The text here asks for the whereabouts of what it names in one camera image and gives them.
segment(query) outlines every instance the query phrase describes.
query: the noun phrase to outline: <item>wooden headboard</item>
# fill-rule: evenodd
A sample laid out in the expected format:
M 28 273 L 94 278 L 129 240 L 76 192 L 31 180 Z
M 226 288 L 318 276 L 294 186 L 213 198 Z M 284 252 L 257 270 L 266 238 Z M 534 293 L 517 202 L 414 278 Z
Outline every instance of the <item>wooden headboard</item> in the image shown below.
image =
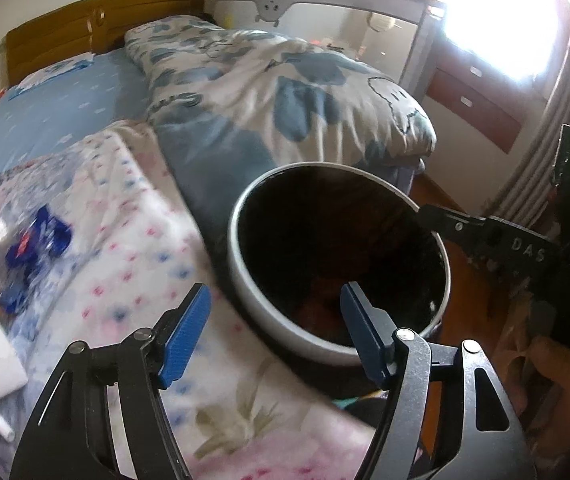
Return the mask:
M 8 32 L 9 83 L 83 52 L 119 48 L 131 28 L 173 14 L 198 16 L 203 5 L 204 0 L 83 0 L 53 10 Z

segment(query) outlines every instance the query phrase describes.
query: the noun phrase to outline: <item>blue bed sheet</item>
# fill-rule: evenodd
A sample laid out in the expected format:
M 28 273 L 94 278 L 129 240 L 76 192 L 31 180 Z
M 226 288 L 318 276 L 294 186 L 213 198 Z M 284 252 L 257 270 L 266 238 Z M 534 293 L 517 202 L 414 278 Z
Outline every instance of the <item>blue bed sheet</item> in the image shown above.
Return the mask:
M 122 119 L 143 120 L 149 103 L 144 74 L 123 49 L 94 58 L 25 93 L 0 101 L 0 172 L 60 152 Z

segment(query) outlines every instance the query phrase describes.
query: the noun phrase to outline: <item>sunlight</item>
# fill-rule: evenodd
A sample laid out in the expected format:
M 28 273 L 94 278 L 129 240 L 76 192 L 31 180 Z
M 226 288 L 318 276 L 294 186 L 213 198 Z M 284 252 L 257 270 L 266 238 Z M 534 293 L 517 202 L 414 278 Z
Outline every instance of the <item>sunlight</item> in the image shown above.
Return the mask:
M 514 79 L 546 69 L 558 16 L 556 0 L 443 0 L 447 37 Z

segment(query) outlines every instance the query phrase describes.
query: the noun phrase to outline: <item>bucket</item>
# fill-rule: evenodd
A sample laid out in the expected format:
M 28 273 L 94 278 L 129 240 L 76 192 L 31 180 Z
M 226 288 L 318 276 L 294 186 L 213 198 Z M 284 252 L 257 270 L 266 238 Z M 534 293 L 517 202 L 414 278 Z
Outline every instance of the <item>bucket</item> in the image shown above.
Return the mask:
M 418 206 L 366 171 L 301 162 L 265 173 L 229 223 L 229 267 L 252 318 L 295 354 L 360 364 L 341 317 L 341 286 L 357 281 L 397 326 L 429 337 L 449 299 L 447 253 L 415 221 Z

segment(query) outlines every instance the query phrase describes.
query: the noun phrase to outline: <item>pillow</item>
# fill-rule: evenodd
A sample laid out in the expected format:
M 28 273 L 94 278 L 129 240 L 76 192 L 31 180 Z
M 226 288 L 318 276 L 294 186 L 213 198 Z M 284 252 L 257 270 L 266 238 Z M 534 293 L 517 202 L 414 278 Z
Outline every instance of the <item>pillow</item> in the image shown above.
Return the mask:
M 45 83 L 50 79 L 54 79 L 59 75 L 90 66 L 93 62 L 94 54 L 92 52 L 85 52 L 84 54 L 79 54 L 78 56 L 73 56 L 64 59 L 63 61 L 51 64 L 45 68 L 41 68 L 40 70 L 31 73 L 18 85 L 12 88 L 10 90 L 9 99 L 14 99 L 30 88 L 34 88 L 35 86 Z

